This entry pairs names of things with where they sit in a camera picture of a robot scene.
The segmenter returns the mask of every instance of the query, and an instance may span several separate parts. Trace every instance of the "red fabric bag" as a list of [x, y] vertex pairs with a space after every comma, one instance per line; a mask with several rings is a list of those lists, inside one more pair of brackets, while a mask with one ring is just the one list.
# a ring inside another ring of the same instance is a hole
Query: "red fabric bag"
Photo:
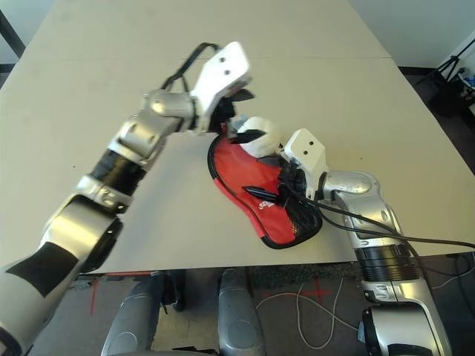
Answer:
[[260, 200], [243, 186], [257, 186], [279, 194], [281, 168], [271, 167], [218, 136], [208, 152], [208, 167], [216, 186], [251, 220], [258, 236], [271, 248], [287, 248], [317, 234], [321, 221], [316, 213], [289, 197], [284, 207]]

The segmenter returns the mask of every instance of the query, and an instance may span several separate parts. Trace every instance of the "black mesh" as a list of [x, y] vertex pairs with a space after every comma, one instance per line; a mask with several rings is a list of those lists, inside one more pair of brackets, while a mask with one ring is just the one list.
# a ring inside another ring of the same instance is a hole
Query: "black mesh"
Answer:
[[308, 239], [320, 230], [321, 219], [317, 212], [293, 197], [288, 197], [285, 210], [292, 223], [292, 232], [296, 240]]

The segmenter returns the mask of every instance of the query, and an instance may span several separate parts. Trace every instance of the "black joint band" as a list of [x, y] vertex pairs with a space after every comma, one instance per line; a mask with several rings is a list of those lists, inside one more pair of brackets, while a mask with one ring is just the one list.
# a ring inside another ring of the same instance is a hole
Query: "black joint band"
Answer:
[[91, 175], [109, 187], [131, 196], [145, 176], [145, 171], [137, 163], [107, 150]]
[[364, 280], [383, 282], [419, 278], [405, 245], [388, 245], [355, 250]]
[[5, 329], [0, 328], [0, 344], [2, 343], [6, 349], [0, 349], [0, 351], [3, 351], [1, 356], [20, 356], [22, 354], [22, 348], [18, 341]]
[[78, 260], [54, 243], [45, 243], [37, 252], [7, 270], [31, 284], [46, 297], [72, 271]]

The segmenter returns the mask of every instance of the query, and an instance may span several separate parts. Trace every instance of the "wall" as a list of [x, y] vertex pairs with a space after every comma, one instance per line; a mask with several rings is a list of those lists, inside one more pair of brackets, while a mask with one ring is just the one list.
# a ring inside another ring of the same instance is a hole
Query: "wall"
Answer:
[[474, 0], [349, 0], [397, 65], [437, 67], [475, 30]]
[[[0, 8], [27, 45], [53, 1], [0, 0]], [[436, 67], [475, 30], [474, 0], [349, 1], [397, 65]], [[16, 61], [0, 37], [0, 63]]]
[[[54, 0], [0, 0], [0, 9], [27, 45], [53, 3]], [[0, 63], [17, 61], [15, 53], [0, 36]]]

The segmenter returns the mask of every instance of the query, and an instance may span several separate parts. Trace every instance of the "black tripod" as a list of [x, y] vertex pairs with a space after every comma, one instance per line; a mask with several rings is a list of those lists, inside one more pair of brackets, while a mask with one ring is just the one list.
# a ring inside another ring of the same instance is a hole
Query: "black tripod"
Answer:
[[429, 79], [430, 77], [432, 77], [435, 73], [439, 72], [443, 72], [444, 70], [448, 69], [450, 66], [452, 66], [451, 70], [448, 72], [448, 75], [445, 77], [445, 80], [449, 80], [449, 78], [451, 77], [452, 73], [453, 73], [453, 70], [455, 69], [455, 67], [459, 64], [460, 62], [460, 56], [473, 44], [475, 43], [475, 39], [472, 39], [470, 41], [469, 44], [467, 44], [465, 47], [463, 47], [463, 49], [456, 55], [456, 56], [451, 56], [447, 61], [445, 61], [444, 63], [442, 63], [440, 66], [438, 66], [436, 69], [434, 69], [432, 72], [430, 72], [428, 75], [426, 75], [424, 78], [422, 78], [421, 80], [419, 80], [415, 85], [419, 85], [421, 84], [422, 82], [424, 82], [425, 80]]

